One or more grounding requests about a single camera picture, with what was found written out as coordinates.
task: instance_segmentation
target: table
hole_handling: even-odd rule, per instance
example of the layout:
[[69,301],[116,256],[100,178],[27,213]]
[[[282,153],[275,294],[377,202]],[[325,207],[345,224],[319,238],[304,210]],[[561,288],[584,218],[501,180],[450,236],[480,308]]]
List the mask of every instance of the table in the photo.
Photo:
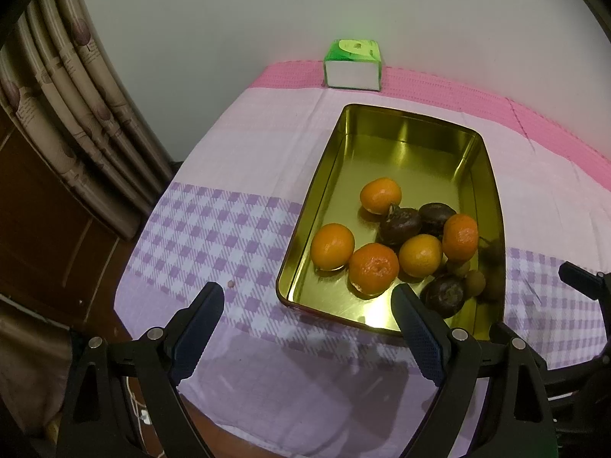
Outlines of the table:
[[[323,87],[322,63],[279,63],[231,105],[184,161],[129,260],[115,309],[135,337],[163,326],[207,281],[226,306],[179,390],[216,424],[284,456],[398,456],[435,386],[400,338],[281,305],[275,278],[342,108],[368,103],[479,132],[506,238],[505,322],[550,368],[604,345],[598,304],[558,279],[564,260],[611,270],[611,163],[502,96],[385,68],[381,93]],[[465,453],[479,381],[453,456]]]

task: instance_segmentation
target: pink tablecloth border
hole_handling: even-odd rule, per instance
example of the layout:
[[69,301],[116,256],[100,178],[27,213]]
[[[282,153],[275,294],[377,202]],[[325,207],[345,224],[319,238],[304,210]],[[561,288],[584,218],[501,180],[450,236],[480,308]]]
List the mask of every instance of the pink tablecloth border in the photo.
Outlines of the pink tablecloth border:
[[[251,88],[324,88],[323,63],[291,61],[270,65]],[[494,93],[459,82],[395,67],[384,67],[382,96],[460,111],[509,127],[558,156],[575,163],[611,191],[611,161],[560,124]]]

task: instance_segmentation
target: green tissue box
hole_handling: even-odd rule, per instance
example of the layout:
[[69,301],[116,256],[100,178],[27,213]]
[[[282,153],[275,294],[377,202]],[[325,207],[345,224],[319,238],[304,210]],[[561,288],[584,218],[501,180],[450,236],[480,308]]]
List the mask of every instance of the green tissue box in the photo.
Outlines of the green tissue box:
[[325,56],[329,88],[380,91],[382,58],[372,39],[336,39]]

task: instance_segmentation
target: brown fabric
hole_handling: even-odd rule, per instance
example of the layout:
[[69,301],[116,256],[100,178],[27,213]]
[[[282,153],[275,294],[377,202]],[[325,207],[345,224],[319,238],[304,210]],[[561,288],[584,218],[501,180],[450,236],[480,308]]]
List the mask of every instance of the brown fabric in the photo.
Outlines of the brown fabric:
[[29,435],[57,414],[72,361],[70,335],[0,301],[0,394]]
[[150,215],[152,206],[144,201],[143,197],[138,194],[138,192],[129,184],[129,182],[127,182],[114,168],[109,160],[106,159],[100,149],[94,144],[91,138],[89,138],[83,128],[78,124],[77,120],[72,115],[72,112],[63,101],[39,56],[34,40],[32,39],[32,34],[27,24],[25,14],[23,14],[17,22],[16,33],[19,39],[19,44],[21,45],[21,50],[26,56],[27,62],[32,69],[32,73],[36,78],[36,81],[40,85],[45,97],[69,133],[72,134],[78,145],[83,148],[83,151],[94,161],[96,166],[108,177],[115,187],[117,187],[128,200],[130,200],[138,209],[140,209],[142,213],[145,215]]
[[17,128],[29,137],[41,156],[63,180],[125,239],[131,239],[140,225],[140,217],[112,192],[91,177],[88,169],[53,126],[34,94],[32,85],[14,66],[16,56],[8,45],[0,49],[0,84],[6,98],[4,109]]
[[156,142],[154,135],[140,121],[129,103],[123,91],[118,87],[117,82],[90,31],[90,25],[82,9],[80,0],[57,0],[60,13],[70,29],[72,43],[76,47],[83,65],[86,67],[91,79],[102,92],[102,96],[110,106],[112,112],[123,127],[131,134],[132,139],[137,143],[142,153],[145,154],[162,174],[163,179],[172,179],[172,169],[168,163],[166,154],[163,153]]
[[55,0],[39,0],[39,3],[51,39],[59,51],[59,56],[74,82],[74,85],[76,85],[98,122],[104,127],[111,139],[137,168],[146,182],[149,183],[152,189],[159,195],[163,191],[163,185],[159,182],[155,174],[153,174],[142,156],[136,151],[136,148],[125,135],[117,119],[115,119],[111,110],[106,106],[100,93],[95,88],[94,83],[91,81],[78,54],[74,50],[74,46],[72,46],[68,38],[68,33],[59,16]]
[[123,160],[122,155],[111,145],[108,134],[105,133],[87,106],[81,93],[72,82],[59,58],[57,50],[51,42],[51,37],[47,32],[47,27],[45,27],[45,22],[36,1],[30,2],[27,6],[27,21],[47,72],[74,118],[76,118],[83,130],[91,137],[95,145],[112,162],[123,177],[129,181],[148,203],[154,203],[156,201],[154,193],[147,189],[142,179],[138,177],[129,164]]

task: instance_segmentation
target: purple checkered pattern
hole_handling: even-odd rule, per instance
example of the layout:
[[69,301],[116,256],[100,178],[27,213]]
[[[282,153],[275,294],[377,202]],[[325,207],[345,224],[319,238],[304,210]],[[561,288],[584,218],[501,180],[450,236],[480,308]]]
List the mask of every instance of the purple checkered pattern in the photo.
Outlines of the purple checkered pattern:
[[221,322],[344,364],[416,367],[401,338],[326,321],[282,305],[276,277],[301,205],[172,183],[142,232],[128,269],[190,302],[207,281],[225,289]]
[[560,281],[561,263],[507,248],[505,323],[547,360],[549,368],[590,360],[606,342],[598,302]]

